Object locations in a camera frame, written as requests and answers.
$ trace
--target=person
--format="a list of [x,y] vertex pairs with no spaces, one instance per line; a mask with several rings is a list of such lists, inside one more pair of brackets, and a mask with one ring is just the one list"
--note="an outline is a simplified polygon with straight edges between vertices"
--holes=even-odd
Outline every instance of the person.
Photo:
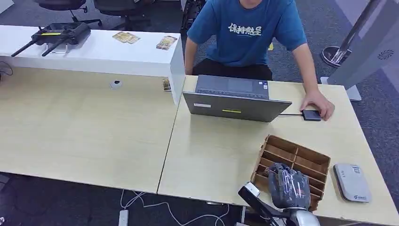
[[[207,58],[193,66],[198,45],[216,35]],[[272,80],[266,52],[275,37],[292,51],[306,95],[328,120],[334,105],[319,91],[313,58],[294,0],[208,0],[187,32],[186,74]]]

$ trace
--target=black pants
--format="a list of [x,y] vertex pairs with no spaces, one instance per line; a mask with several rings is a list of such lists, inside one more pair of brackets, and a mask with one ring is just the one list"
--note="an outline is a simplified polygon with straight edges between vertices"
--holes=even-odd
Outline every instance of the black pants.
[[271,71],[267,65],[250,65],[245,67],[229,67],[211,59],[204,59],[194,66],[193,75],[206,74],[223,77],[269,80],[272,81]]

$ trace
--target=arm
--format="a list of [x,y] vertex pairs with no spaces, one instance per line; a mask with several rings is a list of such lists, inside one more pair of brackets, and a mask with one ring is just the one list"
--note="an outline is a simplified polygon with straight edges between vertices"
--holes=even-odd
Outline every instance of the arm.
[[319,91],[314,62],[308,44],[300,45],[292,53],[301,71],[303,87],[306,92],[300,110],[304,110],[307,105],[313,104],[319,109],[321,117],[327,121],[333,114],[335,106]]
[[187,32],[184,67],[188,75],[192,74],[194,57],[197,53],[198,45],[206,42],[219,29],[216,15],[218,7],[217,1],[208,0]]
[[335,107],[320,93],[317,86],[313,58],[294,0],[281,15],[274,36],[281,44],[287,47],[288,51],[292,51],[301,71],[306,95],[300,110],[304,110],[307,105],[315,105],[321,117],[324,120],[328,120],[333,114]]
[[198,44],[193,42],[189,37],[186,41],[186,49],[184,51],[184,67],[186,69],[186,74],[192,74],[192,67],[194,64],[194,57],[197,53]]

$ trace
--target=light wood desk surface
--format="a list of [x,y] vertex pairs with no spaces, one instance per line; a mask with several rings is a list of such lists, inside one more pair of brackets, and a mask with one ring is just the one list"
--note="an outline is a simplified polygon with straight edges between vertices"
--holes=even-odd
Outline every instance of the light wood desk surface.
[[[184,91],[194,91],[197,77],[187,76]],[[250,180],[260,146],[273,134],[331,157],[323,200],[314,213],[385,225],[399,225],[399,216],[370,151],[352,105],[342,86],[320,85],[333,103],[329,121],[304,121],[300,116],[279,116],[271,123],[191,115],[181,98],[159,194],[246,205],[238,190]],[[271,99],[292,101],[284,113],[299,113],[304,90],[300,83],[270,82]],[[355,163],[364,171],[372,201],[345,201],[339,194],[332,167]],[[262,193],[262,200],[271,203]]]
[[176,110],[159,77],[16,68],[0,83],[0,171],[155,193]]

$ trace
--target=white router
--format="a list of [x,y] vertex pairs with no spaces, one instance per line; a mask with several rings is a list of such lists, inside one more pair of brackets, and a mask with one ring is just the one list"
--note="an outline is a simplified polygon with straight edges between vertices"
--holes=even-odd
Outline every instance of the white router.
[[370,202],[371,193],[358,165],[339,163],[334,172],[343,197],[353,202]]

